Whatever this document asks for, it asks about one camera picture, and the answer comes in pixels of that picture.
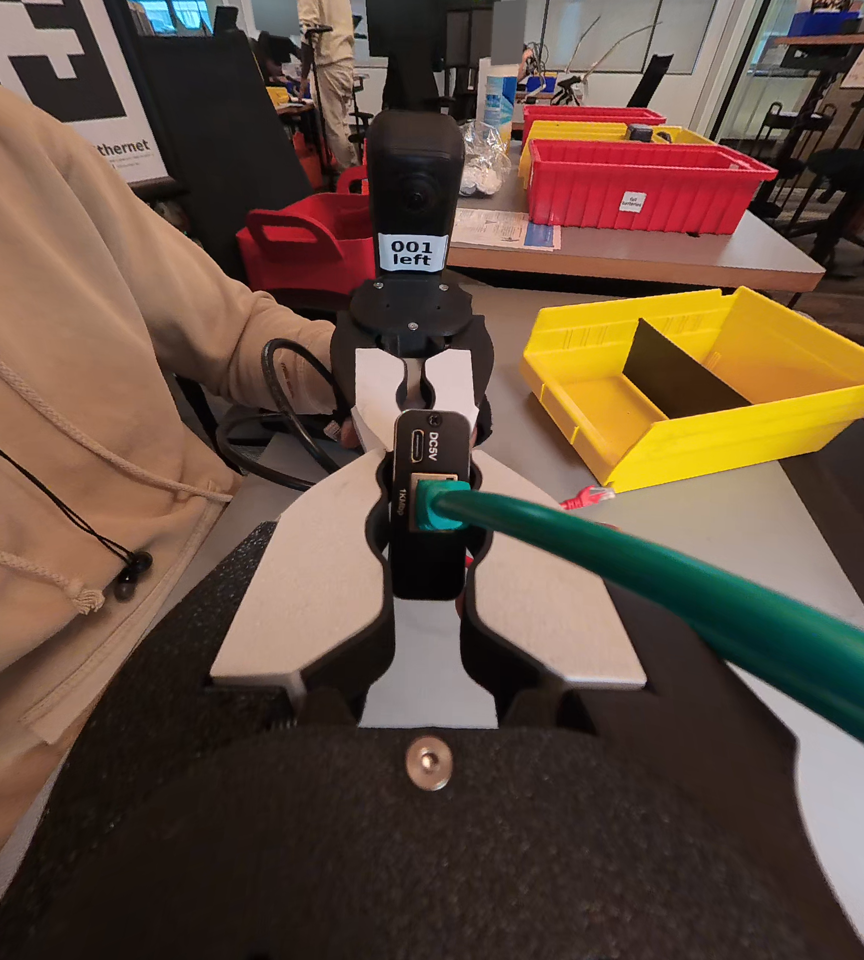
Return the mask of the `large yellow ribbed bin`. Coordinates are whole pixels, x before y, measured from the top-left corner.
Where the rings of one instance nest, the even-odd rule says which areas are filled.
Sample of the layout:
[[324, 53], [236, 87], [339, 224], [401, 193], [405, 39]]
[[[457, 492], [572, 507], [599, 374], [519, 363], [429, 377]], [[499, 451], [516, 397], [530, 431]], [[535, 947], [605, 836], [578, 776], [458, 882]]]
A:
[[654, 126], [652, 143], [626, 139], [627, 124], [537, 121], [524, 142], [518, 174], [523, 186], [545, 189], [627, 182], [641, 174], [710, 163], [719, 144], [680, 126]]

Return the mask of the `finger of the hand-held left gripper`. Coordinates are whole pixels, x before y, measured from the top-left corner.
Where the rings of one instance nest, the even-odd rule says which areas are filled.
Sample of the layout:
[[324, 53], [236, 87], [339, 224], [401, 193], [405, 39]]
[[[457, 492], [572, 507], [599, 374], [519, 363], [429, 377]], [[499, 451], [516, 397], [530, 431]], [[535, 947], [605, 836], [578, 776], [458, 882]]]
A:
[[423, 378], [431, 390], [431, 409], [459, 413], [467, 421], [478, 419], [470, 351], [442, 351], [425, 359]]
[[366, 452], [390, 452], [401, 414], [400, 389], [407, 389], [406, 361], [378, 348], [355, 350], [352, 422]]

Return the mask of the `clear plastic bag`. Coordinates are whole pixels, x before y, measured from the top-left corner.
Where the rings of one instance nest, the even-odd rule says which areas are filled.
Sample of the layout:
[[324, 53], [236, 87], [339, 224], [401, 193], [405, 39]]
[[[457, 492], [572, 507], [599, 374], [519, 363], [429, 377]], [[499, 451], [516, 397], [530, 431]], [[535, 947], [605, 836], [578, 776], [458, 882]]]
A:
[[508, 143], [495, 126], [477, 119], [460, 126], [464, 143], [464, 162], [460, 196], [493, 197], [511, 172]]

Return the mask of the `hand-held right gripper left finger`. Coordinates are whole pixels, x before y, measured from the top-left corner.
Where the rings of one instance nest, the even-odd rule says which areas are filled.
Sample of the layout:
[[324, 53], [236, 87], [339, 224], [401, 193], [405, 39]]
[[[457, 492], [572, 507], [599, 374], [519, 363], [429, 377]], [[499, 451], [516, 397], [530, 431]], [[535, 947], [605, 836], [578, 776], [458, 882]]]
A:
[[357, 697], [387, 670], [387, 570], [366, 533], [386, 457], [367, 452], [282, 512], [211, 665], [216, 685], [278, 687], [299, 707], [318, 687]]

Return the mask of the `black and white sign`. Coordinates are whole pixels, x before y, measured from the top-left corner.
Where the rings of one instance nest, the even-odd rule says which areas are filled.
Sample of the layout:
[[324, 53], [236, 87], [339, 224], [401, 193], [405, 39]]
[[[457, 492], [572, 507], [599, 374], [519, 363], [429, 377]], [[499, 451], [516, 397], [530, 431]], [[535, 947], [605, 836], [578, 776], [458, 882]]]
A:
[[130, 186], [168, 178], [104, 2], [0, 1], [0, 86], [74, 129]]

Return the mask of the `black bin divider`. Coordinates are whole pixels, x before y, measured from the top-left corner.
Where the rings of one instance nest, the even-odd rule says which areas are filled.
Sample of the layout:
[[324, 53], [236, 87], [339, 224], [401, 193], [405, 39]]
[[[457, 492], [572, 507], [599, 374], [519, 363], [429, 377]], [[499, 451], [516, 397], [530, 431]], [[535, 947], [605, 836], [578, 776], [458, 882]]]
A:
[[623, 375], [669, 420], [751, 405], [644, 318], [637, 321]]

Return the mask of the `black ethernet adapter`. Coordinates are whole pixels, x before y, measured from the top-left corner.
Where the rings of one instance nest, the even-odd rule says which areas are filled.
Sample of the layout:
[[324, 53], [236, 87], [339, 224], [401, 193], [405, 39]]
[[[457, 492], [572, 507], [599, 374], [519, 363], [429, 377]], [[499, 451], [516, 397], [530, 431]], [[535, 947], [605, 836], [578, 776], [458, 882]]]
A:
[[458, 412], [408, 410], [397, 419], [390, 468], [389, 562], [395, 597], [449, 601], [463, 589], [464, 524], [432, 507], [470, 489], [471, 427]]

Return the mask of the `printed paper sheet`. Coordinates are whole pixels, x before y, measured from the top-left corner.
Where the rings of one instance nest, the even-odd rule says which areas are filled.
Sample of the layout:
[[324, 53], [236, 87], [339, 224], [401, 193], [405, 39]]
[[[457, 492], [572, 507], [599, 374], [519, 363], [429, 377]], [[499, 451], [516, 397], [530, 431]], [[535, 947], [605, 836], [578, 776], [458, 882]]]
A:
[[559, 225], [532, 222], [526, 212], [461, 207], [451, 233], [453, 246], [554, 252], [561, 249]]

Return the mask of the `yellow plastic bin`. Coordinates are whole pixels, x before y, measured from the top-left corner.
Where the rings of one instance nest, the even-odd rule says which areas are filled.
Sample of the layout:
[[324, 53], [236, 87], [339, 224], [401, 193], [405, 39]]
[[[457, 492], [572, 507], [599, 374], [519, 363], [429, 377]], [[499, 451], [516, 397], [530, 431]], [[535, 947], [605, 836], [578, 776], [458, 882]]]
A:
[[[623, 375], [639, 318], [750, 407], [668, 419]], [[864, 417], [864, 347], [746, 287], [542, 309], [522, 373], [618, 493], [812, 453]]]

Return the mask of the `large red ribbed bin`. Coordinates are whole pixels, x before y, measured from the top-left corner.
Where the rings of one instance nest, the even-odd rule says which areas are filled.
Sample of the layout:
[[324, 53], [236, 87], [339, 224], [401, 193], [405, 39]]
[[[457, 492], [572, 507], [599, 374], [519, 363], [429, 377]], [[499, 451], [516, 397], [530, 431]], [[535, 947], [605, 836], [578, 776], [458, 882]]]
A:
[[529, 213], [540, 225], [731, 235], [777, 176], [719, 145], [538, 139], [529, 148]]
[[537, 121], [600, 122], [659, 126], [666, 117], [647, 107], [601, 106], [601, 105], [551, 105], [549, 103], [525, 104], [523, 107], [523, 133], [525, 142], [532, 126]]

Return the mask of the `person in beige hoodie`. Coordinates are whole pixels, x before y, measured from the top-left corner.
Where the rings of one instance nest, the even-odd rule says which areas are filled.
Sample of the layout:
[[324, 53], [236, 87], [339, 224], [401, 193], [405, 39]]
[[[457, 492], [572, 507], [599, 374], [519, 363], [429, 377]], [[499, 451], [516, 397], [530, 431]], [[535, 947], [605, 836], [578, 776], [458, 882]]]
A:
[[183, 423], [143, 314], [218, 269], [69, 126], [0, 87], [0, 848], [231, 498]]

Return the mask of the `blue storage bin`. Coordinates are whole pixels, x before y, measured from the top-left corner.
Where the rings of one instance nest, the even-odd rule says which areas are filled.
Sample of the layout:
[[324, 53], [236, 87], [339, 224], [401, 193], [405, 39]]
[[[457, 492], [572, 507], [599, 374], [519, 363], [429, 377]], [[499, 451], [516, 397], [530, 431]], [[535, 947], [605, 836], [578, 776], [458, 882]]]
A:
[[863, 16], [857, 9], [801, 11], [793, 16], [787, 37], [801, 39], [855, 34], [862, 22]]

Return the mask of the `person's left forearm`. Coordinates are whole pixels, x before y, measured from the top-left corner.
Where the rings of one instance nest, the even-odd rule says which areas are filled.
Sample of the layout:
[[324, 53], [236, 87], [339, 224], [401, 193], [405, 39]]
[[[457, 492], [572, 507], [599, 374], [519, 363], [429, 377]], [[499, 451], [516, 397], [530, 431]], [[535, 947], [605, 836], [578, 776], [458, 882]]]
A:
[[332, 323], [301, 317], [220, 270], [186, 285], [169, 281], [162, 304], [145, 306], [143, 314], [162, 365], [230, 402], [281, 408], [263, 366], [265, 347], [273, 340], [298, 344], [331, 368]]

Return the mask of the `white wipes canister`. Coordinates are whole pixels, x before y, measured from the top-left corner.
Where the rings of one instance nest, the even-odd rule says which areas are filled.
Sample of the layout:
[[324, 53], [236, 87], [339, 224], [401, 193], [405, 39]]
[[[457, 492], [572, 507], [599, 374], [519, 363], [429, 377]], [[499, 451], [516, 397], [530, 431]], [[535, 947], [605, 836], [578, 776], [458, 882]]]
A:
[[496, 65], [489, 57], [479, 60], [475, 119], [494, 129], [505, 146], [511, 138], [518, 71], [518, 62]]

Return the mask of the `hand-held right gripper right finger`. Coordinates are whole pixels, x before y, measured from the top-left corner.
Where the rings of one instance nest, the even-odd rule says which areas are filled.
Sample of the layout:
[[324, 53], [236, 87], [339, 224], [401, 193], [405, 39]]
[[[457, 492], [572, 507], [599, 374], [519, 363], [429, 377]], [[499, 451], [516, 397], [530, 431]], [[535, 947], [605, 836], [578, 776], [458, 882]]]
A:
[[500, 532], [487, 532], [466, 575], [461, 658], [496, 700], [526, 689], [641, 690], [647, 683], [604, 581]]

